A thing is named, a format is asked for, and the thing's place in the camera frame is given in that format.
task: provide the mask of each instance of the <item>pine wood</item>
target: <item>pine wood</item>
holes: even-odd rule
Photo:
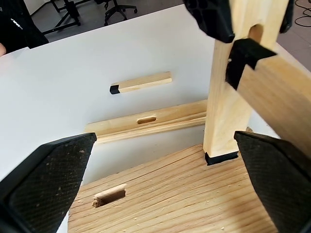
[[[107,143],[203,125],[206,118],[207,100],[163,108],[146,113],[124,116],[87,124],[85,132],[95,132],[96,143]],[[138,124],[142,119],[155,117],[149,123]]]
[[[111,86],[118,85],[119,92],[135,91],[146,87],[157,86],[172,82],[171,72],[162,72],[154,75],[144,76],[137,79],[126,80],[114,83]]]
[[[98,208],[93,196],[126,184]],[[84,185],[69,212],[70,233],[275,233],[241,157],[207,166],[202,145]]]
[[[288,0],[231,0],[235,39],[252,36],[261,45],[273,49],[287,4]],[[234,132],[246,129],[252,111],[225,82],[231,47],[232,44],[215,41],[203,144],[210,157],[238,151]]]
[[[311,74],[280,56],[245,66],[238,93],[284,140],[311,158]]]

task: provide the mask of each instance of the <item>wooden leg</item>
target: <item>wooden leg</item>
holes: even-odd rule
[[[253,38],[273,49],[288,0],[231,0],[235,40]],[[234,132],[245,130],[251,107],[225,82],[232,44],[215,41],[203,148],[212,158],[238,151]]]

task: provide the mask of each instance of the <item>black plastic cap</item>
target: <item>black plastic cap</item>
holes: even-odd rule
[[[229,154],[223,154],[220,156],[210,158],[207,153],[205,153],[205,160],[207,162],[207,166],[213,164],[219,164],[227,160],[236,159],[238,157],[238,152],[232,152]]]
[[[115,95],[115,94],[119,94],[120,91],[119,91],[119,85],[113,85],[110,87],[110,93],[112,95]]]
[[[276,53],[266,49],[253,39],[236,40],[233,43],[226,69],[226,81],[238,89],[245,65],[255,69],[260,59],[275,56]]]

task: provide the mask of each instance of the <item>person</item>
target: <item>person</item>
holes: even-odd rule
[[[3,56],[4,54],[6,54],[5,46],[3,46],[3,44],[0,43],[0,57]]]
[[[23,0],[0,0],[0,56],[48,40],[35,26]]]

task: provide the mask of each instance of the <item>wooden board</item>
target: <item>wooden board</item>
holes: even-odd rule
[[[237,92],[284,140],[311,158],[311,74],[280,56],[245,66]]]
[[[95,132],[97,143],[107,143],[154,133],[203,125],[207,100],[163,108],[146,113],[87,124],[85,132]]]
[[[110,87],[110,93],[118,94],[128,91],[135,91],[146,87],[167,84],[170,82],[172,82],[171,72],[162,72],[154,75],[140,77],[137,79],[114,83]]]
[[[126,184],[123,199],[94,208],[99,192]],[[207,166],[202,145],[84,185],[70,233],[276,233],[241,157]]]
[[[251,37],[261,45],[275,46],[288,0],[230,0],[235,39]],[[204,151],[210,157],[238,151],[235,131],[246,129],[252,109],[225,82],[232,44],[215,41],[208,95]]]

